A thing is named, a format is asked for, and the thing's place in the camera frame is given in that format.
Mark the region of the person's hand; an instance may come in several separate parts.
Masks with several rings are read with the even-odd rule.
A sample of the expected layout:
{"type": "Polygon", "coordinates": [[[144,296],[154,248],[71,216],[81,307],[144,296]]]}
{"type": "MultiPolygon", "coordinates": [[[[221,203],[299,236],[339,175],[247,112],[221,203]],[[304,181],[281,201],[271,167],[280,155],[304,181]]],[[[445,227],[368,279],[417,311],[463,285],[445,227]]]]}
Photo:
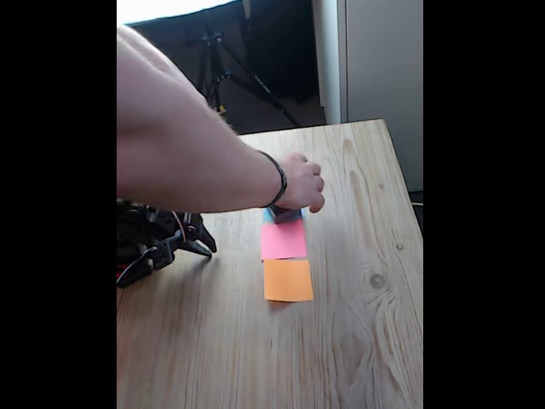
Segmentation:
{"type": "Polygon", "coordinates": [[[283,209],[308,208],[311,213],[319,212],[324,207],[321,166],[302,153],[289,153],[279,164],[285,175],[286,188],[275,205],[283,209]]]}

